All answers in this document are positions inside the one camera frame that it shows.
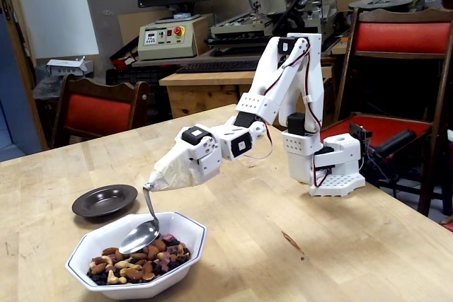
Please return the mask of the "white fixed gripper finger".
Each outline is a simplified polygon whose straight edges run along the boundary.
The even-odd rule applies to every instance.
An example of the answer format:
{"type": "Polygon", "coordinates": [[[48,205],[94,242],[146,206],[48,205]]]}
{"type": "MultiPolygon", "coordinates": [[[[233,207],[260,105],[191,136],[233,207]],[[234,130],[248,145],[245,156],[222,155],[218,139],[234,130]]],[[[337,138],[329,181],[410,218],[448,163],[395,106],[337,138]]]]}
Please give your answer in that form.
{"type": "Polygon", "coordinates": [[[175,147],[178,151],[178,159],[184,162],[192,162],[194,160],[193,145],[184,141],[182,137],[175,138],[175,147]]]}

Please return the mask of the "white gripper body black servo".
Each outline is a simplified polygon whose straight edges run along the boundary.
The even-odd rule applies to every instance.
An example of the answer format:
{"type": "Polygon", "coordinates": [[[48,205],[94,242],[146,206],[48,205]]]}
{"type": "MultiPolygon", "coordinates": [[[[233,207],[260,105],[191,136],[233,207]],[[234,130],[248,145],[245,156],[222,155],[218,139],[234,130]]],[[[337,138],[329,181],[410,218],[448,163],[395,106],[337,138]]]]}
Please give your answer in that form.
{"type": "Polygon", "coordinates": [[[219,142],[207,127],[202,125],[184,127],[175,141],[186,150],[189,161],[201,161],[206,157],[212,158],[213,161],[222,160],[219,142]]]}

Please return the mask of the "white moving gripper finger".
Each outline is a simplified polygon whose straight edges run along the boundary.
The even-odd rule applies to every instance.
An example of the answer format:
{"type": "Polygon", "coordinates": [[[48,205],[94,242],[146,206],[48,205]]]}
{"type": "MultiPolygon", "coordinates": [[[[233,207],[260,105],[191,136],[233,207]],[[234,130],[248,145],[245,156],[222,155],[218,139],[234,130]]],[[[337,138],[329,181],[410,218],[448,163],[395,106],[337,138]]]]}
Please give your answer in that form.
{"type": "Polygon", "coordinates": [[[222,154],[210,153],[196,162],[196,185],[201,185],[219,174],[222,166],[222,154]]]}

